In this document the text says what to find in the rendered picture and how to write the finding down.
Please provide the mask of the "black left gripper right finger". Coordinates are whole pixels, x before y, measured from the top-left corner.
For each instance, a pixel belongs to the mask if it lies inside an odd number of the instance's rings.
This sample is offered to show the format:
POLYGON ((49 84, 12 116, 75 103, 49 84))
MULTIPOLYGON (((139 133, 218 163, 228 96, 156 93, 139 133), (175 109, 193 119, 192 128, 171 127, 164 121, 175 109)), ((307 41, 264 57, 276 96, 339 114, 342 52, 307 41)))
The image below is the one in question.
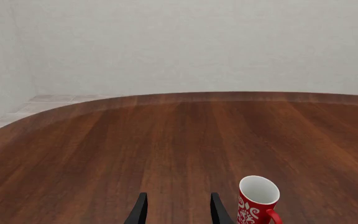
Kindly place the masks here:
POLYGON ((234 224, 216 192, 211 194, 210 212, 213 224, 234 224))

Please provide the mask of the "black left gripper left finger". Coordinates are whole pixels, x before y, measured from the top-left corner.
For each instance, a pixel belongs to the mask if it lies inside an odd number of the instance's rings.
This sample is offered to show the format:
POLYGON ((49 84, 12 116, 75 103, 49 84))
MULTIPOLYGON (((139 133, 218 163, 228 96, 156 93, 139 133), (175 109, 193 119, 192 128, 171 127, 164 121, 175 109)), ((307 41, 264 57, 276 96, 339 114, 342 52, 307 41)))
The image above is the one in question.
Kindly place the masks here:
POLYGON ((146 224, 147 210, 147 194, 142 192, 139 194, 139 197, 124 224, 146 224))

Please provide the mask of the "red mug with white pattern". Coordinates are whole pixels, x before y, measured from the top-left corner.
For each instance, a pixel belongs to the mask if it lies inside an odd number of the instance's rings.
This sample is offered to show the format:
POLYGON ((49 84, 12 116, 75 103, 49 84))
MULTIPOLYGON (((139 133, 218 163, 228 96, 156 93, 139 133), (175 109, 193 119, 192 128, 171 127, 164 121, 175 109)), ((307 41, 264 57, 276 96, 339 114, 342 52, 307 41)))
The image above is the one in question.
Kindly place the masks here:
POLYGON ((278 187, 264 177, 250 175, 239 182, 236 224, 283 224, 274 208, 280 199, 278 187))

